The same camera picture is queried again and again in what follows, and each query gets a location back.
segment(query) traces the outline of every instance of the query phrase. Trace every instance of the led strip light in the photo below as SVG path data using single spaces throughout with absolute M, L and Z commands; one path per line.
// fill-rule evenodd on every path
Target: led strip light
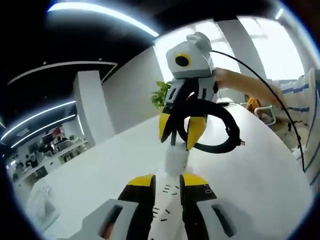
M 66 103 L 64 103 L 64 104 L 51 107 L 51 108 L 49 108 L 49 109 L 47 109 L 47 110 L 44 110 L 44 111 L 42 111 L 42 112 L 37 113 L 36 115 L 33 115 L 33 116 L 27 118 L 26 120 L 23 120 L 22 122 L 20 122 L 19 124 L 15 125 L 13 128 L 11 128 L 9 131 L 7 131 L 5 134 L 3 134 L 3 136 L 2 136 L 1 139 L 0 139 L 0 141 L 2 141 L 6 136 L 8 136 L 8 134 L 10 134 L 13 130 L 15 130 L 16 128 L 20 127 L 22 124 L 30 121 L 31 119 L 34 119 L 35 117 L 38 117 L 38 116 L 40 116 L 41 114 L 47 113 L 47 112 L 49 112 L 49 111 L 51 111 L 51 110 L 54 110 L 54 109 L 57 109 L 57 108 L 61 108 L 61 107 L 63 107 L 63 106 L 69 105 L 69 104 L 74 104 L 75 102 L 76 102 L 76 101 L 69 101 L 69 102 L 66 102 Z
M 50 123 L 50 124 L 48 124 L 48 125 L 46 125 L 46 126 L 43 126 L 43 127 L 39 128 L 38 130 L 36 130 L 36 131 L 28 134 L 27 136 L 25 136 L 24 138 L 20 139 L 19 141 L 17 141 L 15 144 L 13 144 L 13 145 L 11 146 L 11 148 L 13 149 L 16 145 L 18 145 L 19 143 L 21 143 L 23 140 L 25 140 L 25 139 L 29 138 L 30 136 L 32 136 L 32 135 L 40 132 L 41 130 L 43 130 L 43 129 L 47 128 L 47 127 L 50 127 L 50 126 L 52 126 L 52 125 L 54 125 L 54 124 L 57 124 L 57 123 L 59 123 L 59 122 L 62 122 L 62 121 L 64 121 L 64 120 L 73 118 L 73 117 L 75 117 L 75 116 L 76 116 L 76 115 L 73 114 L 73 115 L 67 116 L 67 117 L 65 117 L 65 118 L 62 118 L 62 119 L 60 119 L 60 120 L 58 120 L 58 121 L 52 122 L 52 123 Z
M 85 11 L 92 11 L 100 14 L 105 14 L 108 16 L 112 16 L 117 19 L 121 19 L 129 24 L 132 24 L 141 30 L 145 31 L 146 33 L 158 37 L 159 34 L 152 30 L 150 27 L 142 24 L 141 22 L 135 20 L 134 18 L 127 16 L 121 12 L 112 10 L 110 8 L 95 5 L 92 3 L 85 3 L 85 2 L 60 2 L 54 4 L 52 7 L 49 8 L 48 12 L 51 11 L 58 11 L 58 10 L 67 10 L 67 9 L 76 9 L 76 10 L 85 10 Z

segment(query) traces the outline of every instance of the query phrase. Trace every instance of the black cable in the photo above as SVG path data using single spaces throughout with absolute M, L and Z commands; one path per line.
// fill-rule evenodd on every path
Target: black cable
M 188 143 L 188 133 L 184 128 L 184 119 L 189 116 L 205 116 L 212 115 L 221 119 L 225 125 L 225 131 L 229 136 L 228 139 L 219 145 L 205 145 L 196 142 L 194 148 L 203 152 L 212 154 L 224 154 L 231 152 L 237 146 L 242 144 L 240 139 L 240 129 L 233 118 L 221 104 L 204 99 L 191 99 L 185 101 L 184 105 L 179 106 L 177 111 L 171 114 L 170 118 L 174 119 L 174 126 L 183 141 Z
M 213 53 L 217 53 L 217 54 L 221 54 L 221 55 L 224 55 L 224 56 L 227 56 L 233 60 L 236 60 L 238 63 L 241 63 L 243 66 L 245 66 L 247 69 L 249 69 L 254 75 L 256 75 L 256 77 L 258 79 L 260 79 L 264 85 L 267 86 L 267 88 L 270 90 L 270 92 L 275 96 L 275 98 L 278 100 L 278 102 L 280 103 L 281 107 L 283 108 L 285 114 L 288 116 L 292 126 L 293 126 L 293 129 L 294 129 L 294 132 L 295 132 L 295 135 L 296 135 L 296 139 L 298 140 L 298 146 L 300 148 L 300 152 L 301 152 L 301 160 L 302 160 L 302 170 L 303 172 L 305 173 L 306 170 L 305 170 L 305 158 L 304 158 L 304 153 L 303 153 L 303 150 L 302 150 L 302 145 L 301 145 L 301 142 L 300 142 L 300 136 L 298 134 L 298 131 L 297 131 L 297 128 L 296 128 L 296 125 L 294 123 L 294 121 L 292 120 L 287 108 L 285 107 L 285 105 L 283 104 L 283 102 L 280 100 L 280 98 L 278 97 L 278 95 L 274 92 L 274 90 L 269 86 L 269 84 L 262 78 L 259 76 L 258 73 L 256 73 L 251 67 L 249 67 L 247 64 L 245 64 L 243 61 L 233 57 L 233 56 L 230 56 L 229 54 L 226 54 L 224 52 L 220 52 L 220 51 L 216 51 L 216 50 L 212 50 Z

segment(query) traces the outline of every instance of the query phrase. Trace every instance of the striped shirt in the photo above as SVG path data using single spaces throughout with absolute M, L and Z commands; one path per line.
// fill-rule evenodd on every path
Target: striped shirt
M 280 85 L 292 120 L 297 128 L 307 128 L 308 138 L 303 146 L 305 174 L 315 193 L 320 192 L 320 70 L 311 69 L 297 81 Z M 301 153 L 293 152 L 301 163 Z

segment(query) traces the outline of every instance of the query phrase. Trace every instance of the window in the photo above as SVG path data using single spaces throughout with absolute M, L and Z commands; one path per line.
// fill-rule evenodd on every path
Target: window
M 186 41 L 189 34 L 202 32 L 211 41 L 213 50 L 220 51 L 234 56 L 226 38 L 213 20 L 197 22 L 176 31 L 170 32 L 154 42 L 154 50 L 165 82 L 171 81 L 174 77 L 169 70 L 166 53 L 179 43 Z M 225 68 L 240 73 L 238 63 L 227 56 L 218 53 L 211 53 L 214 67 Z
M 294 43 L 277 21 L 255 17 L 239 17 L 239 21 L 250 35 L 268 79 L 293 80 L 305 74 Z

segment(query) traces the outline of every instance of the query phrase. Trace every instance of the white table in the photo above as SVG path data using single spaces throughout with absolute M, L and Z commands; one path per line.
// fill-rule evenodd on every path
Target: white table
M 192 149 L 189 165 L 223 201 L 237 231 L 232 239 L 285 239 L 312 202 L 308 181 L 289 149 L 263 122 L 238 104 L 227 110 L 245 146 L 225 154 Z M 70 237 L 85 216 L 117 198 L 130 179 L 163 166 L 169 140 L 158 140 L 158 121 L 156 116 L 86 151 L 79 162 L 72 161 L 68 173 L 59 168 L 48 175 L 60 217 L 45 236 Z M 223 122 L 209 116 L 199 142 L 217 145 L 227 137 Z
M 72 146 L 57 152 L 53 156 L 45 157 L 38 166 L 26 171 L 16 182 L 13 182 L 14 191 L 22 206 L 27 202 L 29 193 L 37 181 L 36 176 L 34 175 L 37 170 L 45 168 L 48 174 L 51 173 L 53 170 L 64 164 L 63 160 L 60 159 L 61 156 L 81 145 L 85 145 L 87 142 L 88 141 L 75 142 Z

